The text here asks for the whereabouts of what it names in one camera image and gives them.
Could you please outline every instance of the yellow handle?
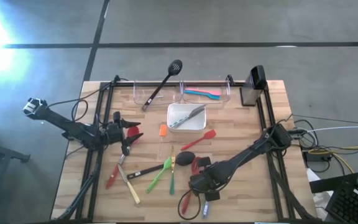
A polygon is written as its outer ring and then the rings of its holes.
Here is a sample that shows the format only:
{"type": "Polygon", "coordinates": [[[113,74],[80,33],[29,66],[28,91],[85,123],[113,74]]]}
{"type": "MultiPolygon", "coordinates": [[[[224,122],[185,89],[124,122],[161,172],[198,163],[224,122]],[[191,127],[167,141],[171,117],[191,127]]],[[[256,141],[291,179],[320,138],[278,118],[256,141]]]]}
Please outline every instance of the yellow handle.
{"type": "Polygon", "coordinates": [[[132,197],[134,198],[136,204],[140,203],[140,199],[139,196],[137,196],[135,189],[133,188],[133,186],[131,185],[131,183],[127,182],[127,185],[129,187],[129,190],[131,191],[132,197]]]}

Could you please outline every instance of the black metal frame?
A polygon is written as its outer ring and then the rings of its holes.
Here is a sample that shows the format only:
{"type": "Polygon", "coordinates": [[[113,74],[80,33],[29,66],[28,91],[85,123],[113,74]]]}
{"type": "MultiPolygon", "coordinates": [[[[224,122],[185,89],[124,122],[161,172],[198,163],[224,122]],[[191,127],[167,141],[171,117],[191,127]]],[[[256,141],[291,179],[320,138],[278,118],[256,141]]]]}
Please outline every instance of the black metal frame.
{"type": "MultiPolygon", "coordinates": [[[[100,87],[104,86],[107,83],[100,83],[100,87]]],[[[159,82],[148,82],[148,83],[143,83],[143,85],[145,86],[157,86],[159,84],[159,82]]],[[[208,83],[208,82],[189,82],[189,85],[201,85],[201,86],[213,86],[214,83],[208,83]]],[[[242,82],[235,82],[233,86],[242,86],[244,83],[242,82]]],[[[117,82],[115,84],[116,87],[132,87],[134,85],[133,82],[117,82]]],[[[174,82],[170,82],[167,83],[166,86],[171,86],[171,85],[177,85],[177,83],[174,82]]],[[[110,114],[110,109],[111,109],[111,102],[112,102],[112,92],[113,92],[113,86],[110,86],[107,90],[108,91],[108,98],[107,98],[107,102],[106,102],[106,109],[104,112],[104,123],[108,122],[109,119],[109,114],[110,114]]],[[[266,98],[266,104],[267,104],[267,110],[268,110],[268,115],[269,115],[269,119],[271,124],[275,123],[275,118],[274,118],[274,113],[273,113],[273,106],[272,106],[272,102],[270,99],[270,93],[269,90],[266,89],[264,90],[264,95],[266,98]]],[[[96,110],[95,110],[95,116],[97,115],[97,117],[100,116],[100,111],[101,111],[101,106],[102,106],[102,102],[103,102],[103,96],[104,96],[104,91],[100,91],[99,95],[98,95],[98,100],[97,100],[97,104],[96,104],[96,110]]],[[[257,108],[258,108],[258,112],[259,112],[259,118],[260,118],[260,127],[261,129],[265,129],[267,127],[266,125],[266,119],[264,116],[264,109],[263,109],[263,105],[262,105],[262,100],[260,99],[260,97],[257,100],[257,108]]],[[[89,174],[90,174],[90,168],[91,168],[91,161],[92,161],[92,156],[93,156],[93,151],[88,151],[87,155],[86,155],[86,160],[85,160],[85,168],[84,168],[84,173],[83,173],[83,180],[81,183],[81,186],[83,186],[85,184],[85,180],[88,178],[89,174]]],[[[97,156],[97,161],[96,163],[100,164],[101,167],[101,161],[103,158],[103,151],[98,151],[98,156],[97,156]]],[[[268,168],[269,168],[269,174],[270,174],[270,179],[272,182],[272,192],[273,192],[273,199],[275,202],[275,208],[276,208],[276,213],[277,213],[277,218],[278,220],[283,220],[284,215],[283,215],[283,210],[282,210],[282,204],[281,204],[281,200],[280,200],[280,194],[278,191],[278,186],[277,186],[277,182],[276,180],[273,178],[273,173],[277,172],[273,163],[273,156],[272,153],[267,153],[267,162],[268,162],[268,168]]],[[[284,160],[283,160],[283,156],[280,153],[277,153],[277,162],[280,168],[280,175],[281,178],[283,179],[283,182],[288,186],[288,177],[287,177],[287,173],[285,170],[285,164],[284,164],[284,160]]],[[[82,217],[82,213],[83,213],[83,201],[80,202],[80,205],[77,208],[76,211],[76,215],[75,215],[75,219],[74,220],[70,220],[70,222],[73,223],[89,223],[93,221],[93,215],[94,215],[94,206],[96,204],[96,196],[97,196],[97,191],[98,191],[98,182],[99,182],[99,174],[100,174],[100,169],[99,172],[96,176],[96,178],[94,179],[93,182],[93,186],[92,186],[92,190],[91,190],[91,198],[89,200],[89,210],[88,210],[88,214],[86,216],[86,218],[82,217]]],[[[295,219],[295,213],[294,213],[294,208],[291,205],[291,203],[289,202],[289,199],[286,198],[286,203],[287,203],[287,209],[288,209],[288,216],[289,219],[288,220],[292,220],[294,221],[295,219]]]]}

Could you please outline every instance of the gray concrete floor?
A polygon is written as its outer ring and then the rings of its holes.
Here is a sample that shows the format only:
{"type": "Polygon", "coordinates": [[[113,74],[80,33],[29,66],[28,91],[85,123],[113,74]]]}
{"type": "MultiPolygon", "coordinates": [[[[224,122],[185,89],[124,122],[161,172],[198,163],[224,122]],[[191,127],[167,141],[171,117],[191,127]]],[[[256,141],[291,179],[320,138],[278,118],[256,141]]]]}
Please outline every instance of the gray concrete floor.
{"type": "MultiPolygon", "coordinates": [[[[0,44],[92,43],[103,0],[0,1],[0,44]]],[[[117,0],[101,36],[110,42],[358,42],[358,1],[117,0]]],[[[78,97],[90,49],[0,50],[0,145],[13,161],[0,189],[0,223],[48,220],[67,147],[56,127],[26,118],[29,97],[78,97]]],[[[244,79],[258,64],[285,81],[293,113],[358,121],[358,47],[99,49],[91,80],[157,80],[175,58],[185,80],[244,79]]],[[[65,116],[71,105],[56,106],[65,116]]],[[[315,128],[355,125],[308,119],[315,128]]],[[[318,133],[322,145],[356,146],[358,129],[318,133]]],[[[358,154],[344,156],[358,171],[358,154]]],[[[325,164],[310,164],[322,169],[325,164]]],[[[341,175],[334,161],[322,178],[341,175]]]]}

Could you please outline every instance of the black knife handle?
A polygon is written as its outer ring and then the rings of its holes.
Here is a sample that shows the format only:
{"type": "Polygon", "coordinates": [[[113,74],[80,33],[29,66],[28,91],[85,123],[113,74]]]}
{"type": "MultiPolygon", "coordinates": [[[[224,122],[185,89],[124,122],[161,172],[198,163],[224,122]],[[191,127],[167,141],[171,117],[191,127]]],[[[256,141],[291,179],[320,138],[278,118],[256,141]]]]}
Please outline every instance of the black knife handle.
{"type": "Polygon", "coordinates": [[[128,174],[127,178],[128,178],[128,180],[131,180],[131,179],[133,179],[135,177],[139,177],[139,176],[148,174],[149,172],[153,172],[153,171],[162,169],[163,167],[164,167],[164,164],[161,164],[161,165],[158,165],[158,166],[155,166],[155,167],[150,167],[150,168],[147,168],[145,170],[141,170],[141,171],[137,171],[137,172],[128,174]]]}

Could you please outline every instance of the clear plastic bin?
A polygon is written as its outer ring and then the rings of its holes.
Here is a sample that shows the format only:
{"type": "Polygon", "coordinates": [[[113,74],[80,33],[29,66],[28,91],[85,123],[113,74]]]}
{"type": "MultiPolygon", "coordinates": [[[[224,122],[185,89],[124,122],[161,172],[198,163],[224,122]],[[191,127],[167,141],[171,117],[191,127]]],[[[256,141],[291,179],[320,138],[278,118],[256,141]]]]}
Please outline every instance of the clear plastic bin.
{"type": "Polygon", "coordinates": [[[183,101],[185,103],[206,104],[208,107],[220,108],[224,107],[230,98],[230,84],[227,80],[202,85],[196,82],[183,83],[183,101]],[[196,95],[191,93],[192,91],[197,91],[203,95],[196,95]],[[211,96],[207,92],[213,92],[214,95],[211,96]]]}
{"type": "MultiPolygon", "coordinates": [[[[160,82],[135,81],[134,82],[134,102],[137,105],[144,103],[153,94],[160,82]]],[[[183,82],[180,77],[171,77],[161,90],[154,97],[150,104],[152,106],[169,105],[178,103],[183,96],[183,82]]]]}

